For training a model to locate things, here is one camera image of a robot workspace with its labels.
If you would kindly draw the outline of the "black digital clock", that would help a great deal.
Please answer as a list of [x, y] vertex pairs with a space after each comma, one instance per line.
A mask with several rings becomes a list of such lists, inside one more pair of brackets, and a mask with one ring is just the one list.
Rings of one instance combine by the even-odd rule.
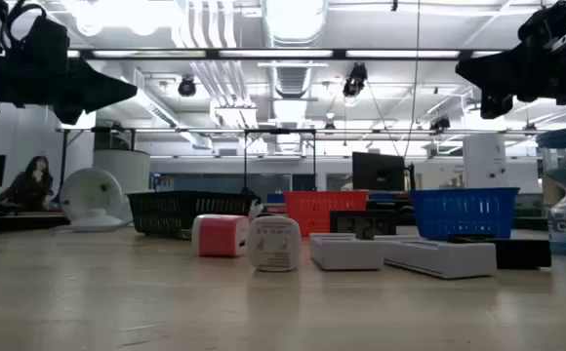
[[373, 240], [375, 236], [395, 236], [396, 223], [395, 211], [330, 212], [332, 232], [354, 234], [359, 240]]

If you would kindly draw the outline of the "white round desk lamp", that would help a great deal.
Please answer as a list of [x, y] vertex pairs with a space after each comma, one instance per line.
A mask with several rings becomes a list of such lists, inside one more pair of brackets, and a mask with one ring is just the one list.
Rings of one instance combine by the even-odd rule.
[[109, 172], [81, 169], [61, 186], [60, 208], [69, 220], [60, 231], [105, 232], [127, 224], [120, 218], [124, 195], [119, 182]]

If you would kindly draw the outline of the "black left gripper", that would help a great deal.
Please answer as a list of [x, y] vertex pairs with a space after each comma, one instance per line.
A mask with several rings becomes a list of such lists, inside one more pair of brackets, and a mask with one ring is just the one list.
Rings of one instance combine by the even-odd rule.
[[137, 92], [136, 86], [96, 71], [81, 58], [68, 59], [65, 53], [0, 56], [0, 102], [52, 105], [66, 125], [78, 122], [84, 106], [110, 106]]

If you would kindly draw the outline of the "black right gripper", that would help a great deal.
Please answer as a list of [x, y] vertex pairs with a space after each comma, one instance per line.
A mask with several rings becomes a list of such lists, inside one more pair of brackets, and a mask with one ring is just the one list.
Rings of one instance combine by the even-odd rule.
[[520, 43], [498, 54], [463, 58], [457, 63], [456, 73], [480, 90], [482, 119], [507, 114], [514, 97], [528, 102], [552, 98], [557, 105], [566, 105], [566, 48], [527, 51], [528, 46]]

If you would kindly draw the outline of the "dark background desk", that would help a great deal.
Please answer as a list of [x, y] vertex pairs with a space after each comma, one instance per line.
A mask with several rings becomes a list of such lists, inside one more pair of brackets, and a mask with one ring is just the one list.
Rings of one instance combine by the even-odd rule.
[[0, 213], [0, 233], [50, 229], [69, 223], [62, 212]]

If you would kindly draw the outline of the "person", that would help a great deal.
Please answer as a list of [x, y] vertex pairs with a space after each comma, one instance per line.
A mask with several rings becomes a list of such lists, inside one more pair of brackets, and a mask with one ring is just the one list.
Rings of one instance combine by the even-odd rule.
[[0, 193], [0, 203], [16, 205], [31, 212], [43, 211], [46, 198], [54, 194], [53, 182], [48, 159], [35, 156], [11, 185]]

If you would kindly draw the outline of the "blue mesh plastic basket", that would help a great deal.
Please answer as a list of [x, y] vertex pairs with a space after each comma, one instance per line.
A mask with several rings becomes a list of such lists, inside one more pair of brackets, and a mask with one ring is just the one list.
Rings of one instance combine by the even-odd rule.
[[447, 241], [453, 234], [511, 236], [517, 187], [412, 190], [419, 234]]

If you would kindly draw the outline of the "blue white charger cube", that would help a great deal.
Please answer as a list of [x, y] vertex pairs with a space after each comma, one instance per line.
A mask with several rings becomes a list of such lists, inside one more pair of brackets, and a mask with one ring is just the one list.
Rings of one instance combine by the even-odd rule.
[[301, 230], [286, 216], [254, 219], [247, 237], [247, 257], [253, 268], [263, 272], [289, 272], [300, 262]]

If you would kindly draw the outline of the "red mesh plastic basket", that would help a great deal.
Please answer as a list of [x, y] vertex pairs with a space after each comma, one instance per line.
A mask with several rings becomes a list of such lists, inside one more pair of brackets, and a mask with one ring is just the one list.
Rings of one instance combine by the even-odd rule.
[[296, 221], [303, 237], [330, 231], [331, 211], [365, 211], [367, 191], [288, 191], [287, 215]]

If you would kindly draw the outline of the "black mesh plastic basket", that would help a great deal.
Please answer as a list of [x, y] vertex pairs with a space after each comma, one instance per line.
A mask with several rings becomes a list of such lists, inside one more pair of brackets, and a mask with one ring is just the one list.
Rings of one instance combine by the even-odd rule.
[[250, 193], [165, 191], [128, 195], [135, 229], [144, 236], [191, 239], [199, 215], [247, 215], [258, 196]]

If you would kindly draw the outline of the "dark blue mini stapler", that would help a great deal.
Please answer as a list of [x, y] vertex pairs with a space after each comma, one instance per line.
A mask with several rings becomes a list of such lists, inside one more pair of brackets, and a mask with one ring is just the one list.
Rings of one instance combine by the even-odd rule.
[[507, 239], [492, 234], [449, 234], [448, 242], [494, 244], [497, 267], [501, 270], [535, 270], [551, 266], [549, 240]]

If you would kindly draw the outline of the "black background rig frame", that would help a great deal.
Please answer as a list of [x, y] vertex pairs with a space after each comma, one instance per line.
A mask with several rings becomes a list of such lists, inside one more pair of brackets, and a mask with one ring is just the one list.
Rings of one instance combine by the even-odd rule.
[[[183, 138], [190, 141], [192, 144], [198, 143], [196, 135], [219, 135], [219, 134], [235, 134], [242, 135], [244, 139], [243, 149], [248, 148], [248, 137], [251, 134], [268, 134], [273, 136], [283, 136], [283, 135], [311, 135], [310, 145], [314, 149], [316, 145], [316, 135], [317, 131], [315, 129], [286, 129], [286, 128], [269, 128], [269, 129], [203, 129], [203, 128], [114, 128], [114, 127], [93, 127], [88, 129], [66, 129], [58, 128], [57, 132], [63, 135], [63, 146], [62, 150], [65, 150], [67, 135], [70, 132], [90, 132], [94, 134], [102, 133], [130, 133], [131, 134], [131, 149], [135, 149], [137, 134], [180, 134]], [[317, 163], [316, 163], [317, 153], [313, 150], [312, 154], [312, 174], [313, 174], [313, 187], [312, 191], [317, 191]]]

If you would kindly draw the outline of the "white digital clock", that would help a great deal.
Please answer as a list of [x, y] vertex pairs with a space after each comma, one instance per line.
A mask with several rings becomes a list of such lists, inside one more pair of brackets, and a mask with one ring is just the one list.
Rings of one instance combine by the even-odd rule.
[[496, 246], [429, 240], [386, 241], [384, 264], [444, 280], [489, 277], [497, 273]]
[[382, 245], [359, 240], [352, 233], [312, 233], [309, 251], [323, 271], [372, 271], [384, 267]]

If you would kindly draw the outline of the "pink white charger cube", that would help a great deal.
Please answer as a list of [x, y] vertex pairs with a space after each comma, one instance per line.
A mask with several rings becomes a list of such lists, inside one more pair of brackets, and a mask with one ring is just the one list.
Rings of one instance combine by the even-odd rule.
[[247, 250], [249, 228], [244, 215], [201, 214], [192, 224], [191, 247], [198, 256], [239, 257]]

